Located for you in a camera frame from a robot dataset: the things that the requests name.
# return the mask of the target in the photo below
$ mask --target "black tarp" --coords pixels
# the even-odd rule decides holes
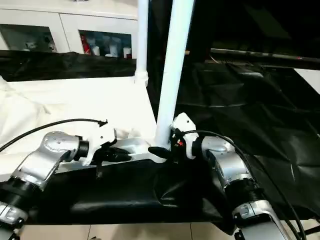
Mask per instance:
[[[148,68],[147,89],[155,115],[162,69],[159,63]],[[0,75],[7,81],[123,77],[134,71],[133,60],[0,52]],[[187,61],[175,115],[182,112],[197,129],[228,136],[256,155],[302,219],[320,216],[320,96],[293,69]],[[268,197],[283,206],[266,175],[250,161]],[[106,166],[102,172],[100,179],[94,169],[54,176],[29,223],[206,221],[229,234],[234,229],[224,196],[201,159],[179,164],[144,160]]]

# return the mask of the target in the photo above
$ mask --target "white vertical pipe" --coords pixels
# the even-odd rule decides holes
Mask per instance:
[[[174,119],[194,0],[173,0],[166,47],[155,145],[169,148],[170,124]]]
[[[148,47],[149,0],[138,0],[138,44],[135,77],[148,83],[147,47]]]

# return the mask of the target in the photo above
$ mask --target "bottle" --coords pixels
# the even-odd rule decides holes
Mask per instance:
[[[91,55],[90,46],[87,43],[86,37],[84,35],[80,35],[80,37],[81,37],[84,54]]]

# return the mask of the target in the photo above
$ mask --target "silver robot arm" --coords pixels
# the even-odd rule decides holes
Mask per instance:
[[[185,113],[174,119],[171,128],[175,133],[177,130],[196,130],[195,124]],[[188,159],[202,155],[217,172],[239,228],[234,235],[236,240],[291,239],[271,204],[263,197],[252,173],[229,142],[215,136],[199,137],[197,133],[185,134],[182,139],[175,133],[171,139],[171,151],[174,147],[184,148],[184,155]]]
[[[64,132],[47,133],[0,189],[0,240],[17,240],[35,200],[45,190],[61,162],[86,157],[89,142]]]

